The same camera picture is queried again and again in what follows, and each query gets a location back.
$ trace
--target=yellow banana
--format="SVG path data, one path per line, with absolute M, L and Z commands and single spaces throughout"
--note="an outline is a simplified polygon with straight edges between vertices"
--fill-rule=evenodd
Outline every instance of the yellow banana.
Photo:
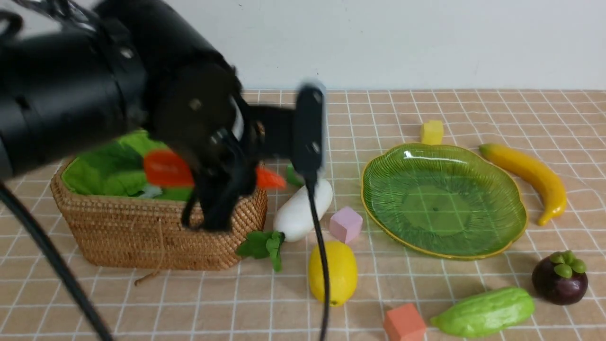
M 529 182 L 541 195 L 544 211 L 537 225 L 544 226 L 566 209 L 566 189 L 562 180 L 546 164 L 508 146 L 495 143 L 482 144 L 480 154 L 486 160 Z

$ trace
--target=woven basket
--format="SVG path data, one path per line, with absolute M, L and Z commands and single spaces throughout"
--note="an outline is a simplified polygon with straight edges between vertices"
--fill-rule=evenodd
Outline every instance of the woven basket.
M 97 266 L 139 269 L 222 270 L 241 258 L 236 248 L 252 231 L 262 231 L 267 192 L 257 189 L 238 203 L 229 234 L 181 227 L 185 203 L 170 200 L 78 195 L 61 180 L 65 163 L 50 188 L 86 260 Z M 196 207 L 192 221 L 200 221 Z

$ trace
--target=yellow lemon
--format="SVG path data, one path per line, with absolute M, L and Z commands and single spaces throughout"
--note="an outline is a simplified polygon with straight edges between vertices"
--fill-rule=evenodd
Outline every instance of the yellow lemon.
M 349 246 L 338 240 L 324 243 L 328 260 L 328 277 L 330 279 L 330 306 L 341 306 L 353 296 L 358 285 L 358 265 L 356 257 Z M 307 274 L 311 293 L 320 302 L 324 302 L 324 276 L 320 248 L 316 248 L 309 256 L 309 272 Z

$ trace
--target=green glass plate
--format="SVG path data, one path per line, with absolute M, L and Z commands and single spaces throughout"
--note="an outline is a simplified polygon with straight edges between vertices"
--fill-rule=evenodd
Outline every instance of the green glass plate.
M 375 158 L 362 174 L 362 202 L 393 239 L 443 258 L 496 255 L 528 225 L 515 181 L 456 146 L 409 143 Z

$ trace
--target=mangosteen stem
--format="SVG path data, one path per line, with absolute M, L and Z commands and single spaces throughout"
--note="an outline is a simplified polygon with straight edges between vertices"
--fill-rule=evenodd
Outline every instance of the mangosteen stem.
M 570 264 L 570 267 L 577 274 L 584 274 L 585 271 L 587 271 L 587 265 L 580 259 L 573 260 L 572 264 Z
M 553 270 L 558 274 L 558 276 L 565 279 L 572 277 L 572 268 L 568 264 L 558 264 L 553 268 Z
M 574 273 L 583 274 L 587 271 L 585 262 L 576 258 L 571 250 L 554 252 L 549 256 L 549 260 L 552 263 L 557 264 L 554 267 L 554 271 L 565 279 L 569 279 Z

